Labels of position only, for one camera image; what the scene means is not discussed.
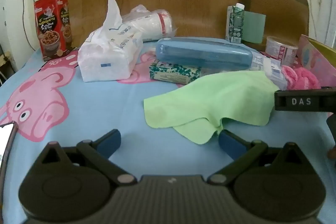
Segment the pink fluffy cloth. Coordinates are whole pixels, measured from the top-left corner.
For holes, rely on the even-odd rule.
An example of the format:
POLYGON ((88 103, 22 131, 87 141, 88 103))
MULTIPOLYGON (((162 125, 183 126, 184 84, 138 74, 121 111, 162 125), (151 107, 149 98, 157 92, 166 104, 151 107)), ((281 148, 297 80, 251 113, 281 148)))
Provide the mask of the pink fluffy cloth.
POLYGON ((321 88, 317 77, 303 67, 293 69, 284 65, 281 67, 281 71, 287 81, 287 90, 311 90, 321 88))

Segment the white wet wipes packet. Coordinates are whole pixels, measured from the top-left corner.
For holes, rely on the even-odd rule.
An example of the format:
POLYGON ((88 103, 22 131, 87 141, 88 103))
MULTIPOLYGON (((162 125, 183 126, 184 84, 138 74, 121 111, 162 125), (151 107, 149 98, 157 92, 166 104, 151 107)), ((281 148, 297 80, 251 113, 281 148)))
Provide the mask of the white wet wipes packet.
POLYGON ((249 70, 263 71, 266 77, 277 85, 280 90, 286 90, 288 82, 282 73, 280 61, 257 52, 252 52, 252 55, 252 63, 249 70))

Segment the light green cloth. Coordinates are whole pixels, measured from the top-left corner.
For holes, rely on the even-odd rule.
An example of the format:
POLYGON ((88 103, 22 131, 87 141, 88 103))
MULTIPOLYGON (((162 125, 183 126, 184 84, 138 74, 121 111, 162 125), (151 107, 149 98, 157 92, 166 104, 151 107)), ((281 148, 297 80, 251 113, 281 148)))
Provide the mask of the light green cloth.
POLYGON ((254 126, 268 123, 278 86, 263 71, 217 73, 143 102, 152 128, 172 127, 196 144, 223 129, 222 120, 254 126))

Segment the blue plastic case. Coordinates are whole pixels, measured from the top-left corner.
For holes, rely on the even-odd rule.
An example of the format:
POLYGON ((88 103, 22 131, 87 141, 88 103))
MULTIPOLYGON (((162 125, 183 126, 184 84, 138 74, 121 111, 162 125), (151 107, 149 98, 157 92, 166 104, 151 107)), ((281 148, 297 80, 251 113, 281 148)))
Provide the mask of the blue plastic case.
POLYGON ((242 44, 223 39, 163 38, 155 46, 155 55, 161 62, 218 71, 249 69, 254 52, 242 44))

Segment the pink cardboard storage box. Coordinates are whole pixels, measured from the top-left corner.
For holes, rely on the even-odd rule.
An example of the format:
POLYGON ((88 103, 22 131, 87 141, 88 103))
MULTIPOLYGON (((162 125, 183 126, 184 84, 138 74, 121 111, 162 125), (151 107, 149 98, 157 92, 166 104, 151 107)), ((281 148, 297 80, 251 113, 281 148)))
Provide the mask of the pink cardboard storage box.
POLYGON ((297 56, 299 63, 313 73, 321 86, 335 87, 335 50, 301 35, 297 56))

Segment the smartphone with brown case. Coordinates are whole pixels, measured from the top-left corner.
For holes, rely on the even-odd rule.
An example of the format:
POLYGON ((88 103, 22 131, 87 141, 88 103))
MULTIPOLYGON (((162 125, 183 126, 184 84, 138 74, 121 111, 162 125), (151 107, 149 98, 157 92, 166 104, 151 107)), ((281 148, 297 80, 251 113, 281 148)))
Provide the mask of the smartphone with brown case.
POLYGON ((7 160, 17 131, 18 125, 14 121, 1 125, 1 176, 6 171, 7 160))

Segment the brown wooden chair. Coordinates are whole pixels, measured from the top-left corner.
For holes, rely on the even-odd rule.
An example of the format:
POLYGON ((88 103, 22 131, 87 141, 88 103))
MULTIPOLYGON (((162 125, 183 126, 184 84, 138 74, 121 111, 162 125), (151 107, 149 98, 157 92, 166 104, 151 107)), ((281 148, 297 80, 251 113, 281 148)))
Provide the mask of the brown wooden chair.
POLYGON ((250 12, 264 14, 265 27, 262 43, 244 42, 264 51, 266 38, 274 36, 297 44, 301 35, 309 34, 309 5, 307 0, 239 0, 250 12))

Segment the white tissue pack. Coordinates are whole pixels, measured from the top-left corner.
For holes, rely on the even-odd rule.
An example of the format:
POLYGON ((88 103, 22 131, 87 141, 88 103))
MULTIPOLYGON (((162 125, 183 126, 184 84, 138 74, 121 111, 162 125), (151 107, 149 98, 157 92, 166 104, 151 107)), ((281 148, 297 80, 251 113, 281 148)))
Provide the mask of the white tissue pack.
POLYGON ((143 47, 142 33, 122 21, 115 0, 108 0, 103 25, 79 48, 77 62, 85 82, 128 79, 143 47))

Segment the green floral patterned box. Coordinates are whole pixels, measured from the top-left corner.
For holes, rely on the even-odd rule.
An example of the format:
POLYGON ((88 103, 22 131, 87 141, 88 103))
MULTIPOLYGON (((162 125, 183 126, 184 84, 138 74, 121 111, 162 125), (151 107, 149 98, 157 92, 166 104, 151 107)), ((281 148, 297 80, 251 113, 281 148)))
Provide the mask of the green floral patterned box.
POLYGON ((149 67, 152 80, 187 85, 202 76, 202 69, 184 65, 163 63, 158 60, 149 67))

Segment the green white drink carton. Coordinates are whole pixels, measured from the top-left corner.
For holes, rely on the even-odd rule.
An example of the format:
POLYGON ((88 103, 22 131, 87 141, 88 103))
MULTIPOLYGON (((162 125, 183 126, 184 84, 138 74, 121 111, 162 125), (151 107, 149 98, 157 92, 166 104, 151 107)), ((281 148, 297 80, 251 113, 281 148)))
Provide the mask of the green white drink carton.
POLYGON ((230 43, 241 43, 243 36, 245 6, 241 3, 228 6, 226 22, 226 40, 230 43))

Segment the white cup stack in bag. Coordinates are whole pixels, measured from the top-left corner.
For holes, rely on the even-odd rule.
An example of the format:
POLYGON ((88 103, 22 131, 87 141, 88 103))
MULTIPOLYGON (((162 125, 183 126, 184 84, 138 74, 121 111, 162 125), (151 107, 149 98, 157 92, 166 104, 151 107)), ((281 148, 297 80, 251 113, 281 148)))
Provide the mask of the white cup stack in bag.
POLYGON ((144 5, 138 5, 123 15, 122 21, 141 31, 143 42, 173 37, 177 30, 168 11, 149 11, 144 5))

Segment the red snack box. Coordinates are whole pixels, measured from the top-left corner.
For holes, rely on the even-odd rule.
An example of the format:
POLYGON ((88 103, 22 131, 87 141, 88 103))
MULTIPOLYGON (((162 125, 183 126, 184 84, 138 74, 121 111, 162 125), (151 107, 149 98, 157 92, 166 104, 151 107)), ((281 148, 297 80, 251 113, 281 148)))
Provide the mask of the red snack box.
POLYGON ((68 55, 74 49, 68 0, 37 0, 34 11, 43 60, 68 55))

